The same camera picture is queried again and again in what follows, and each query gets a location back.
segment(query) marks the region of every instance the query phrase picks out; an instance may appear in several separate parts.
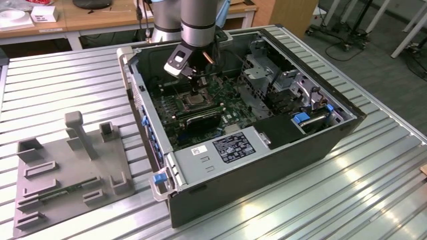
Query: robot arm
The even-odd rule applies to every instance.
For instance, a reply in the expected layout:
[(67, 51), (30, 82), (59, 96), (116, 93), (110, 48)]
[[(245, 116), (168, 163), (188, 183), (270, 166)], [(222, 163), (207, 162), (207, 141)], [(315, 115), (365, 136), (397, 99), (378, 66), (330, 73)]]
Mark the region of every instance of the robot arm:
[[(171, 9), (164, 5), (175, 6), (178, 1), (152, 1), (156, 25), (154, 42), (159, 39), (156, 37), (159, 30), (164, 32), (172, 30), (176, 32), (178, 30), (175, 13), (160, 12), (160, 9), (171, 12)], [(195, 75), (204, 70), (207, 64), (214, 64), (208, 53), (215, 48), (216, 26), (224, 26), (230, 3), (231, 0), (180, 0), (180, 38), (183, 42), (178, 45), (164, 65), (164, 70), (175, 77), (183, 74), (192, 80)]]

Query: wooden desk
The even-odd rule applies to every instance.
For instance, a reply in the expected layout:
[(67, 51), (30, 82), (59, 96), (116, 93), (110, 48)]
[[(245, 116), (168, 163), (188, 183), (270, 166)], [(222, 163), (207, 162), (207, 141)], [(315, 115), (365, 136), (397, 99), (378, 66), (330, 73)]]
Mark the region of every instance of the wooden desk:
[(139, 24), (134, 0), (114, 0), (111, 7), (95, 10), (91, 14), (88, 14), (90, 10), (76, 7), (72, 0), (63, 0), (63, 7), (68, 31)]
[[(35, 23), (35, 27), (4, 32), (8, 35), (0, 33), (0, 45), (67, 38), (72, 50), (82, 50), (80, 36), (140, 29), (134, 0), (114, 0), (111, 8), (95, 10), (91, 14), (90, 10), (76, 7), (72, 0), (58, 0), (55, 6), (62, 10), (59, 22)], [(250, 28), (257, 10), (257, 5), (234, 4), (227, 19), (243, 18), (242, 28)], [(63, 30), (40, 32), (38, 28), (42, 27)], [(155, 27), (154, 18), (148, 19), (148, 27)]]
[(15, 43), (14, 40), (3, 41), (6, 38), (26, 37), (22, 38), (22, 43), (34, 42), (43, 39), (43, 35), (58, 35), (56, 38), (64, 38), (64, 32), (67, 32), (67, 21), (64, 17), (63, 0), (56, 0), (54, 3), (59, 12), (58, 22), (35, 22), (35, 27), (23, 28), (12, 31), (0, 31), (0, 45)]

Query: circuit board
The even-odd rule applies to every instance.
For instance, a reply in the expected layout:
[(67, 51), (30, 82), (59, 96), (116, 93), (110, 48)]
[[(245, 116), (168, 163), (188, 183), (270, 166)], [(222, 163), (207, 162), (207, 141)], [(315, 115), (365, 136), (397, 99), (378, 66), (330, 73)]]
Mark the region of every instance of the circuit board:
[[(151, 96), (175, 151), (230, 134), (257, 121), (237, 91), (234, 79), (215, 76), (207, 79), (207, 83), (198, 95), (175, 90), (172, 95)], [(218, 124), (190, 131), (191, 120), (208, 115), (218, 118)]]

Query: warning label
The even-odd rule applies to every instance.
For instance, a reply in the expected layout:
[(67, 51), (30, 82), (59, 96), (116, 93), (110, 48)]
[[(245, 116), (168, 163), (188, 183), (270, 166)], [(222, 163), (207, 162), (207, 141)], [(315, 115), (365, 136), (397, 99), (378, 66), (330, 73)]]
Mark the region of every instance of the warning label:
[(222, 160), (227, 164), (257, 152), (243, 132), (214, 141), (212, 143)]

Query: metal workbench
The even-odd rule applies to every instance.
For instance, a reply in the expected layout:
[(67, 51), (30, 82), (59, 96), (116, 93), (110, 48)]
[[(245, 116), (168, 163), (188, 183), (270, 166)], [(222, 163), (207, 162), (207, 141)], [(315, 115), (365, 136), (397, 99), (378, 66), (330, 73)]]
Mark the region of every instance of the metal workbench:
[(66, 138), (62, 117), (70, 109), (82, 111), (86, 131), (103, 121), (120, 126), (136, 194), (26, 239), (427, 238), (419, 170), (426, 137), (286, 29), (267, 30), (367, 114), (326, 158), (172, 229), (167, 205), (155, 201), (147, 181), (151, 167), (120, 77), (119, 46), (12, 59), (0, 81), (2, 240), (12, 238), (16, 142)]

